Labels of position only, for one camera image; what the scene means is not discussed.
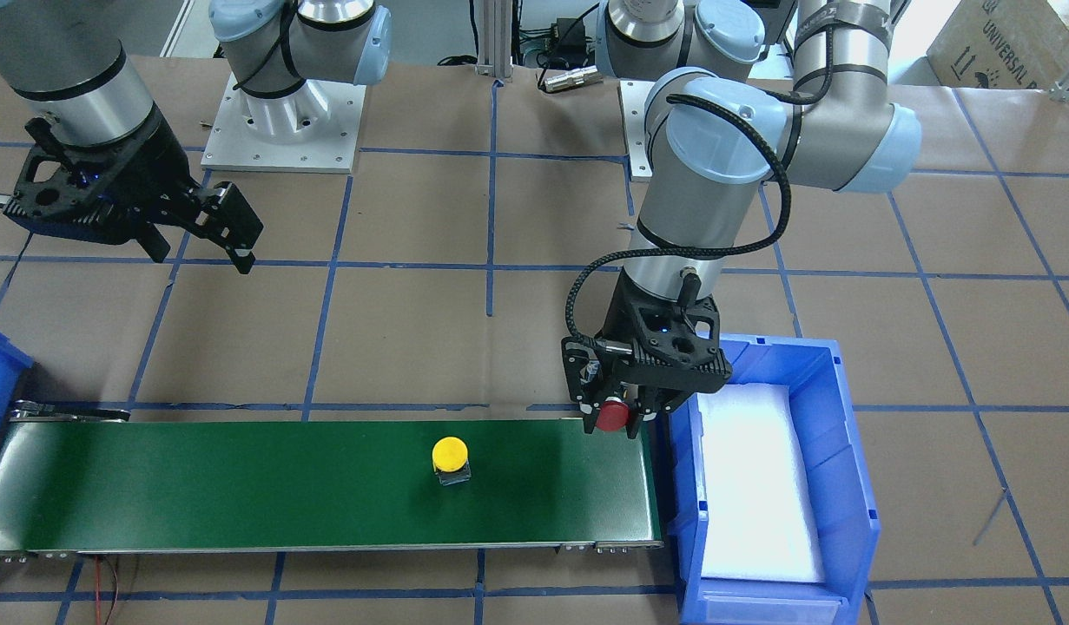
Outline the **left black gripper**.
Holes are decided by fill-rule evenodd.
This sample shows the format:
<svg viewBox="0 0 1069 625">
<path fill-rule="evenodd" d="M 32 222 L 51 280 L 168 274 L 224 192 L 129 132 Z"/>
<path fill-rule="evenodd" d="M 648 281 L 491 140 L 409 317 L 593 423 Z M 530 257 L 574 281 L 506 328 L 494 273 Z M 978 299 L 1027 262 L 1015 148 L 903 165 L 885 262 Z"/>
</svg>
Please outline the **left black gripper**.
<svg viewBox="0 0 1069 625">
<path fill-rule="evenodd" d="M 649 422 L 728 382 L 732 369 L 718 341 L 716 302 L 698 290 L 698 277 L 685 274 L 673 300 L 662 299 L 621 274 L 595 344 L 562 339 L 567 391 L 585 432 L 597 429 L 600 403 L 611 395 L 625 400 L 630 417 Z"/>
</svg>

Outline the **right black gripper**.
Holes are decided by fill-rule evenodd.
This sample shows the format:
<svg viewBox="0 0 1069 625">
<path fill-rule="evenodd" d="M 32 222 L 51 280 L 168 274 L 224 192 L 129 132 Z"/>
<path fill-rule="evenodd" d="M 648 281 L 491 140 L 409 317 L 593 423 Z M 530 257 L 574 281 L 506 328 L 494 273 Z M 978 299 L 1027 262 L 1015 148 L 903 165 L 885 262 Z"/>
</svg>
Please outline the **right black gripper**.
<svg viewBox="0 0 1069 625">
<path fill-rule="evenodd" d="M 224 249 L 251 274 L 263 224 L 232 182 L 204 188 L 160 112 L 128 137 L 93 149 L 64 145 L 44 118 L 25 129 L 34 139 L 3 216 L 33 234 L 94 244 L 136 240 L 161 264 L 170 253 L 157 226 L 180 226 Z"/>
</svg>

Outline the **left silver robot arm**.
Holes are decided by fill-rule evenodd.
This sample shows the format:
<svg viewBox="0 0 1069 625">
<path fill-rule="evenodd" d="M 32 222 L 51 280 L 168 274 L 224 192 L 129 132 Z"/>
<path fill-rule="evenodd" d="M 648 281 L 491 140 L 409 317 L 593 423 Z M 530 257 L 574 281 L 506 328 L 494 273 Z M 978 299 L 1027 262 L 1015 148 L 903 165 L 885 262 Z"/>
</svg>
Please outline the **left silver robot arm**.
<svg viewBox="0 0 1069 625">
<path fill-rule="evenodd" d="M 882 194 L 911 173 L 916 114 L 888 100 L 888 1 L 802 1 L 795 84 L 746 83 L 766 29 L 741 1 L 602 1 L 597 71 L 652 83 L 650 183 L 625 252 L 567 295 L 567 391 L 586 432 L 672 415 L 732 375 L 713 290 L 726 257 L 772 246 L 793 186 Z"/>
</svg>

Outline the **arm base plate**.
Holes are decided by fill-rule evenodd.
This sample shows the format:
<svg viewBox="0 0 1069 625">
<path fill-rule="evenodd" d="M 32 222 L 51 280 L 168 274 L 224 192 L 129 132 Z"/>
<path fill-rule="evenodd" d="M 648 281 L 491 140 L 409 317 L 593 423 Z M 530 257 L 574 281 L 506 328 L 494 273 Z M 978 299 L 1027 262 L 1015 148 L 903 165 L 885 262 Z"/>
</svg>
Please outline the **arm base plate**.
<svg viewBox="0 0 1069 625">
<path fill-rule="evenodd" d="M 305 82 L 279 99 L 261 99 L 226 82 L 201 165 L 241 173 L 351 174 L 366 88 Z"/>
<path fill-rule="evenodd" d="M 787 107 L 764 91 L 686 67 L 657 82 L 622 82 L 620 95 L 634 174 L 649 178 L 669 161 L 665 153 L 708 181 L 740 185 L 771 174 L 761 150 L 741 130 L 752 127 L 779 151 Z"/>
</svg>

